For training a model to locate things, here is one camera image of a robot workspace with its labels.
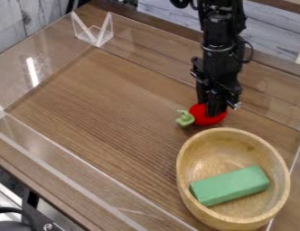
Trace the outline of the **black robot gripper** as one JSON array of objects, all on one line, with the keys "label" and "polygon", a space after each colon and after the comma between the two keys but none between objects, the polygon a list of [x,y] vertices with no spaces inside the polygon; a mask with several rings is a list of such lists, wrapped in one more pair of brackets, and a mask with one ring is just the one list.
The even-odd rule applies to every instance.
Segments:
[{"label": "black robot gripper", "polygon": [[206,115],[217,116],[237,108],[244,92],[238,74],[244,66],[244,46],[202,45],[204,57],[192,58],[190,74],[196,79],[197,100],[206,105]]}]

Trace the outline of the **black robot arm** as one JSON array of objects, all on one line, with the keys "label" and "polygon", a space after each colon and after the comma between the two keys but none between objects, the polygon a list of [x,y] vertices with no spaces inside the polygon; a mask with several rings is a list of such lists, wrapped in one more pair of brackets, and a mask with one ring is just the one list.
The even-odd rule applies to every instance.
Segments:
[{"label": "black robot arm", "polygon": [[238,74],[244,64],[248,41],[241,36],[246,29],[244,0],[169,0],[184,9],[190,6],[198,12],[204,32],[202,56],[192,57],[192,75],[196,79],[197,100],[206,106],[206,116],[222,114],[228,107],[240,104],[242,86]]}]

